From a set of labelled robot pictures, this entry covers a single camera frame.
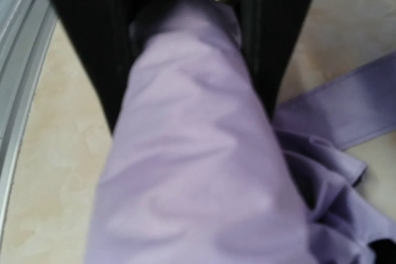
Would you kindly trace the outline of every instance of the lavender fabric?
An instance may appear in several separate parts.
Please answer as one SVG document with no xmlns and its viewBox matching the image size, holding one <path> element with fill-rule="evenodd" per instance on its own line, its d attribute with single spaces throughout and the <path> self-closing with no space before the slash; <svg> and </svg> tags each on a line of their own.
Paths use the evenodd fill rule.
<svg viewBox="0 0 396 264">
<path fill-rule="evenodd" d="M 131 38 L 142 53 L 86 263 L 374 263 L 368 245 L 395 240 L 394 223 L 353 189 L 363 162 L 322 135 L 274 133 L 228 6 L 152 0 Z"/>
<path fill-rule="evenodd" d="M 345 150 L 396 129 L 396 52 L 281 104 L 274 126 Z"/>
</svg>

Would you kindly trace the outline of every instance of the beige floor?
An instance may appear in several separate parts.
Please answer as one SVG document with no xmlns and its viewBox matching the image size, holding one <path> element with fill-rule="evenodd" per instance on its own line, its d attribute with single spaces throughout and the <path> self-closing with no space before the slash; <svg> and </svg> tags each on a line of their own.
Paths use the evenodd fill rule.
<svg viewBox="0 0 396 264">
<path fill-rule="evenodd" d="M 285 78 L 285 100 L 396 49 L 396 0 L 314 0 Z M 20 151 L 1 264 L 82 263 L 95 183 L 110 147 L 98 100 L 56 27 Z M 396 133 L 350 152 L 361 191 L 396 219 Z"/>
</svg>

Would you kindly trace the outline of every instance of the metal edge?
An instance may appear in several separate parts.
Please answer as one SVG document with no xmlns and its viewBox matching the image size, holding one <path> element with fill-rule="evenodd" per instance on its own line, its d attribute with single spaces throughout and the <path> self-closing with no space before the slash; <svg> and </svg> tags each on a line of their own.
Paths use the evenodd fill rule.
<svg viewBox="0 0 396 264">
<path fill-rule="evenodd" d="M 12 111 L 19 103 L 17 93 L 23 87 L 22 79 L 49 6 L 48 0 L 34 1 L 0 72 L 0 137 L 3 137 L 0 140 L 0 162 L 4 160 L 6 148 L 2 143 L 7 146 L 7 131 L 13 123 Z"/>
<path fill-rule="evenodd" d="M 4 164 L 0 176 L 0 245 L 2 243 L 3 230 L 6 222 L 7 207 L 10 198 L 12 180 L 15 173 L 15 166 L 22 137 L 28 119 L 29 110 L 37 86 L 38 78 L 44 63 L 46 52 L 50 45 L 53 30 L 56 25 L 56 14 L 51 6 L 41 22 L 35 24 L 40 26 L 30 57 L 24 73 L 25 84 L 18 90 L 19 104 L 15 106 L 14 125 L 11 127 L 8 146 L 4 158 Z"/>
<path fill-rule="evenodd" d="M 7 59 L 10 49 L 20 32 L 21 24 L 25 21 L 28 12 L 30 11 L 31 5 L 34 0 L 21 0 L 21 3 L 17 9 L 17 15 L 14 20 L 8 25 L 8 29 L 5 32 L 5 36 L 0 39 L 0 73 L 4 67 L 4 62 Z"/>
</svg>

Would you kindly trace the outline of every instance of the wrinkled fabric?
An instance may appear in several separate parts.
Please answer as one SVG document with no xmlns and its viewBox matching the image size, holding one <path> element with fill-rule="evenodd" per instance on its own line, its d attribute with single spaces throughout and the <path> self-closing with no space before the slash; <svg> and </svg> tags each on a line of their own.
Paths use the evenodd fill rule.
<svg viewBox="0 0 396 264">
<path fill-rule="evenodd" d="M 277 135 L 308 208 L 311 250 L 318 262 L 374 263 L 369 245 L 384 239 L 396 242 L 396 224 L 353 188 L 365 163 L 316 136 L 281 130 Z"/>
<path fill-rule="evenodd" d="M 229 7 L 151 0 L 131 37 L 142 53 L 86 263 L 365 264 L 370 243 L 396 240 L 395 223 L 353 188 L 362 161 L 294 124 L 274 133 Z"/>
<path fill-rule="evenodd" d="M 396 52 L 281 104 L 274 127 L 346 150 L 396 129 Z"/>
</svg>

